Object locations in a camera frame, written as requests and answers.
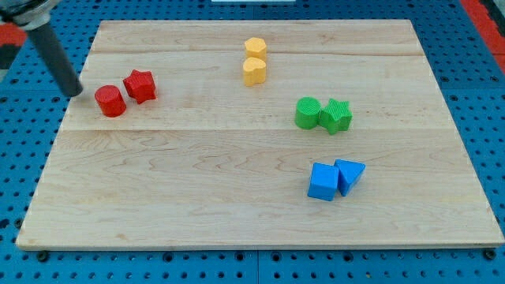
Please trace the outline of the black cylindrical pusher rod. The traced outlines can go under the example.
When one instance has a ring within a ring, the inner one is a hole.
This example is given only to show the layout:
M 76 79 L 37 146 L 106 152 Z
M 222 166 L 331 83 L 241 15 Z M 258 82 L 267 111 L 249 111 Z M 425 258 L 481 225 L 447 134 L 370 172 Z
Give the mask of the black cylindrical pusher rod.
M 51 25 L 46 23 L 27 33 L 61 93 L 67 97 L 79 95 L 83 86 Z

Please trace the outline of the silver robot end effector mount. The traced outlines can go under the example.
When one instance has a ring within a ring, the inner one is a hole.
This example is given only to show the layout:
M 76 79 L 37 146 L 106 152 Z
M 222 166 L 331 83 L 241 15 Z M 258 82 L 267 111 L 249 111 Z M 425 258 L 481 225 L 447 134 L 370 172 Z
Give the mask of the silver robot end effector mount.
M 62 0 L 1 0 L 1 24 L 31 31 L 47 24 L 51 10 Z

